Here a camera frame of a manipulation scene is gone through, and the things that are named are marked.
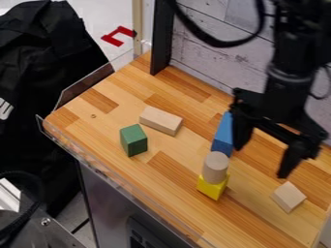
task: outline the yellow block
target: yellow block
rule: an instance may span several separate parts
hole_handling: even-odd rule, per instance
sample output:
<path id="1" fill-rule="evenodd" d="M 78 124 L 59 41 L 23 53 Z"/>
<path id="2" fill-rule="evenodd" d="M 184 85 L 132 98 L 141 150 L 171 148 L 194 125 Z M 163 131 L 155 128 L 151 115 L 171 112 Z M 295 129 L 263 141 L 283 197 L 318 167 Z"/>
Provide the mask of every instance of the yellow block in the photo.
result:
<path id="1" fill-rule="evenodd" d="M 220 184 L 210 184 L 203 179 L 202 175 L 200 175 L 198 177 L 198 182 L 196 187 L 198 191 L 207 195 L 211 199 L 217 201 L 220 195 L 222 194 L 222 192 L 225 190 L 226 185 L 228 183 L 228 179 L 229 179 L 229 174 L 226 176 L 226 179 Z"/>

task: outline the blue triangular block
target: blue triangular block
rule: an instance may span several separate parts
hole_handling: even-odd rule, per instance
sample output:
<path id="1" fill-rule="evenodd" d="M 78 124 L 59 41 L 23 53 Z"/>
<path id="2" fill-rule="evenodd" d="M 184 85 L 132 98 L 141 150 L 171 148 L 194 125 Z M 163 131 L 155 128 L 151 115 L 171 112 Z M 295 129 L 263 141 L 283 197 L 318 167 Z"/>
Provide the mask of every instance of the blue triangular block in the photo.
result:
<path id="1" fill-rule="evenodd" d="M 214 137 L 212 144 L 212 151 L 220 151 L 230 157 L 233 150 L 233 136 L 232 136 L 232 114 L 225 112 L 221 120 L 219 129 Z"/>

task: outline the wooden tabletop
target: wooden tabletop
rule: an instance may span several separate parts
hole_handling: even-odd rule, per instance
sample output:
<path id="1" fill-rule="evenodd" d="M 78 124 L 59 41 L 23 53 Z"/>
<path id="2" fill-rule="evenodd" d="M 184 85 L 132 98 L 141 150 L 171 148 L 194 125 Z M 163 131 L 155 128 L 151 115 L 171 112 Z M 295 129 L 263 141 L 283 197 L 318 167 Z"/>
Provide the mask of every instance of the wooden tabletop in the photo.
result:
<path id="1" fill-rule="evenodd" d="M 231 97 L 173 67 L 148 72 L 146 54 L 52 113 L 44 127 L 202 247 L 311 246 L 331 202 L 330 148 L 289 177 L 308 199 L 286 214 L 270 199 L 285 182 L 276 171 L 286 146 L 256 130 L 234 152 L 228 188 L 213 201 L 196 182 Z M 148 151 L 128 158 L 119 130 L 138 123 L 146 106 L 183 117 L 183 127 L 174 138 L 141 126 Z"/>

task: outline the green cube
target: green cube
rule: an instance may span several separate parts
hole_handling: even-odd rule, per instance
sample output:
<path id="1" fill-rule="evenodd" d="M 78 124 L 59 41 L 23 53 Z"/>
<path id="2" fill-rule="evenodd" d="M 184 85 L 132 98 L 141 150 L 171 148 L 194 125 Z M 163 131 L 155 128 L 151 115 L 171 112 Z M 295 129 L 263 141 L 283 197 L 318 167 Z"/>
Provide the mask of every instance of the green cube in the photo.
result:
<path id="1" fill-rule="evenodd" d="M 147 137 L 139 124 L 121 129 L 120 136 L 129 157 L 147 151 Z"/>

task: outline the red mark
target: red mark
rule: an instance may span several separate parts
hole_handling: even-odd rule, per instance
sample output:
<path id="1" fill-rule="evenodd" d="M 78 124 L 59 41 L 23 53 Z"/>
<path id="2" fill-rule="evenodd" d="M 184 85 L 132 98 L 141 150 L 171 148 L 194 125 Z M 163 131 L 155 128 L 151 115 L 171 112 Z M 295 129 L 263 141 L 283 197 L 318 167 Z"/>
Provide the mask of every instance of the red mark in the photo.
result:
<path id="1" fill-rule="evenodd" d="M 122 46 L 124 43 L 113 38 L 114 35 L 118 34 L 118 33 L 121 33 L 121 34 L 124 34 L 124 35 L 127 35 L 127 36 L 130 36 L 132 38 L 135 37 L 135 31 L 132 31 L 126 27 L 122 27 L 122 26 L 119 26 L 116 30 L 112 31 L 110 34 L 108 35 L 103 35 L 102 36 L 102 39 L 105 41 L 105 42 L 108 42 L 108 43 L 111 43 L 117 47 L 120 47 Z"/>

